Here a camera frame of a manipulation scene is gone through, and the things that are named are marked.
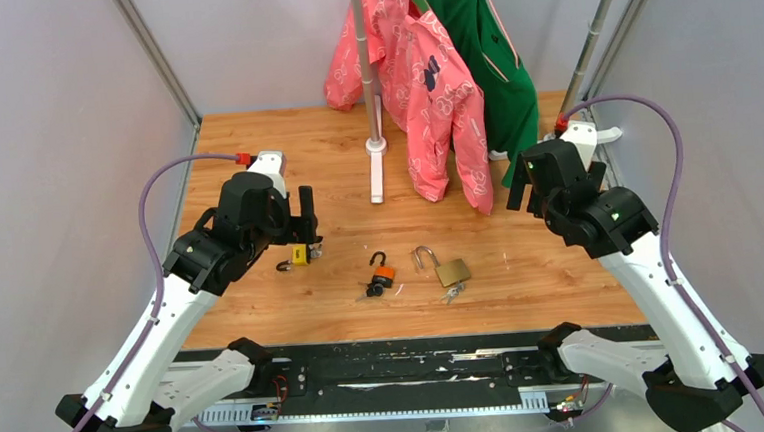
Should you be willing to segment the black orange-lock keys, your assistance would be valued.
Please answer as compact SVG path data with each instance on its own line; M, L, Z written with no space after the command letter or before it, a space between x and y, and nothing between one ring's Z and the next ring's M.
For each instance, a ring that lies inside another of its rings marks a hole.
M365 286L364 293L356 299L356 302L360 302L365 299L381 297L384 295L384 293L385 287L380 282L369 283Z

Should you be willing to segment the brass padlock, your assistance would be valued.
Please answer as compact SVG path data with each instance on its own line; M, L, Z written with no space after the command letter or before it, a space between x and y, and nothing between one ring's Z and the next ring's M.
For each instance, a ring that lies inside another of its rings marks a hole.
M412 251L412 255L414 256L417 268L421 270L425 267L424 258L427 257L431 260L433 270L444 288L457 286L459 283L463 283L472 277L471 271L462 258L440 262L437 255L427 246L416 247Z

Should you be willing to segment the orange padlock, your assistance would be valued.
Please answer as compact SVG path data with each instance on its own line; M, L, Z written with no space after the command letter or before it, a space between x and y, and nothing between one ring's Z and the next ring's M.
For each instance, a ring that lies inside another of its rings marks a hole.
M395 269L386 265L387 257L383 251L376 251L370 257L369 265L373 268L371 287L377 285L383 289L391 289L396 276Z

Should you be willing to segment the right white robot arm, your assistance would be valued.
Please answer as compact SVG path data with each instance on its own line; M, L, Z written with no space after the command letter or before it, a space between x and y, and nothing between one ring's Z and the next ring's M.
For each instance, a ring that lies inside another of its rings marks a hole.
M561 383L582 374L646 399L677 432L699 432L732 415L751 389L764 386L764 354L751 354L706 309L671 257L640 197L601 188L602 162L583 162L559 138L521 154L508 207L545 221L568 247L578 246L609 271L636 302L664 347L645 352L564 322L538 342L541 375Z

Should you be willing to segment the silver brass-lock keys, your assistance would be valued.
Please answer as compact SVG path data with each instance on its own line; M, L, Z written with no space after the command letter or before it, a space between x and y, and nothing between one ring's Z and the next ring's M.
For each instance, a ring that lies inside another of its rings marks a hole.
M462 282L458 282L457 284L454 284L452 287L449 287L446 290L441 300L444 301L446 305L450 305L455 299L459 297L460 293L464 289L465 289L464 284Z

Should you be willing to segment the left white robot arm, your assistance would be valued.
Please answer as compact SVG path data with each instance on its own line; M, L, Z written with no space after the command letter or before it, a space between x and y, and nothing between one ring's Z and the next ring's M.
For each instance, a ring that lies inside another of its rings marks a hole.
M162 287L105 373L83 394L62 397L56 415L78 432L177 432L232 393L267 394L271 355L248 338L172 383L163 376L198 321L266 249L320 241L313 190L301 186L297 194L293 215L276 171L241 171L223 183L218 204L174 243Z

